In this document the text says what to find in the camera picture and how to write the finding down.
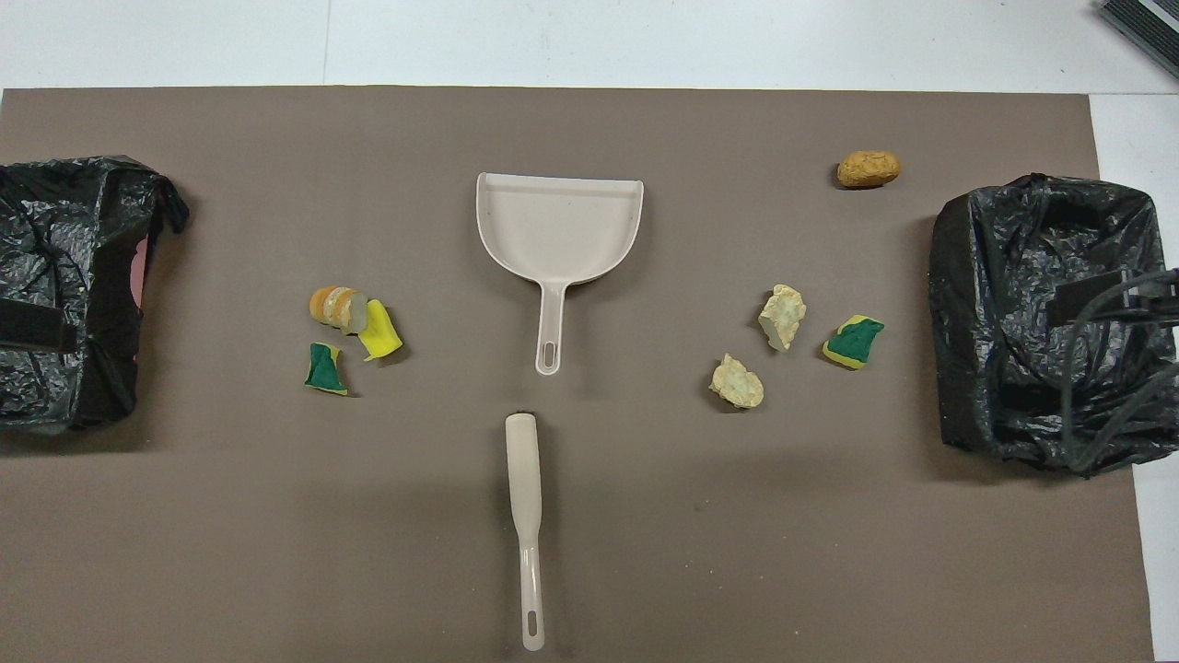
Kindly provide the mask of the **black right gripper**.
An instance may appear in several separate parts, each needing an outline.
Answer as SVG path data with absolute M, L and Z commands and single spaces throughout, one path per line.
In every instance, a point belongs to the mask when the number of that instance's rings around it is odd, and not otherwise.
M 1102 273 L 1102 275 L 1091 276 L 1084 280 L 1062 283 L 1056 287 L 1052 298 L 1045 306 L 1048 326 L 1072 324 L 1091 302 L 1104 290 L 1119 288 L 1117 293 L 1099 306 L 1091 315 L 1092 320 L 1121 320 L 1128 319 L 1134 303 L 1137 303 L 1137 290 L 1134 285 L 1121 289 L 1125 281 L 1131 280 L 1128 270 L 1117 270 L 1117 273 Z

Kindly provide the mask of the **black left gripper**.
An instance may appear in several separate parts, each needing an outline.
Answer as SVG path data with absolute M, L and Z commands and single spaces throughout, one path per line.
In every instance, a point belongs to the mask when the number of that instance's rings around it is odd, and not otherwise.
M 75 352 L 77 330 L 62 309 L 1 298 L 1 347 L 21 352 Z

